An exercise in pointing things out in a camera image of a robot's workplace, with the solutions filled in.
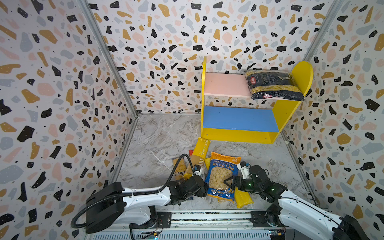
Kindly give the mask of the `yellow spaghetti bag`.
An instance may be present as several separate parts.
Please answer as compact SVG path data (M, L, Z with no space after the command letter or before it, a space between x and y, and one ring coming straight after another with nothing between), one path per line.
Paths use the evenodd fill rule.
M249 193L240 191L237 187L235 189L235 201L238 209L254 203Z

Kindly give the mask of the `blue orecchiette pasta bag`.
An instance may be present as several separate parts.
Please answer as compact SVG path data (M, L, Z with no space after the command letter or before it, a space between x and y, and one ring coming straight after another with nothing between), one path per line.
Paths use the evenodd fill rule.
M237 164L241 157L230 157L211 152L211 160L205 183L208 184L207 195L223 201L234 201L235 190L227 187L223 181L238 175Z

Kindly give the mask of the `black penne pasta bag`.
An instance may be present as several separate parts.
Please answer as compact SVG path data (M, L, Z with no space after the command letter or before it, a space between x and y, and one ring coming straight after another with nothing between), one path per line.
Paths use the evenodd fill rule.
M246 71L244 76L253 100L279 98L303 101L304 95L292 74L281 71Z

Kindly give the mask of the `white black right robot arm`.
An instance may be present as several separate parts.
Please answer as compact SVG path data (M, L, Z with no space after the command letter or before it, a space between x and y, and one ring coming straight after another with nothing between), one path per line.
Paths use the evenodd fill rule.
M349 215L340 217L303 200L285 186L272 182L265 169L241 168L241 176L224 180L229 188L257 194L271 203L265 221L271 227L290 227L312 240L366 240L359 222Z

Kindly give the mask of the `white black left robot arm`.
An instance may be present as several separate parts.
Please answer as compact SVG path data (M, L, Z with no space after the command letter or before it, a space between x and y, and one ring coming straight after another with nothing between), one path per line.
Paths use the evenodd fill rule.
M180 205L193 196L204 198L208 189L209 184L199 175L147 189L113 183L87 199L86 233L101 232L114 223L148 225L157 217L157 206Z

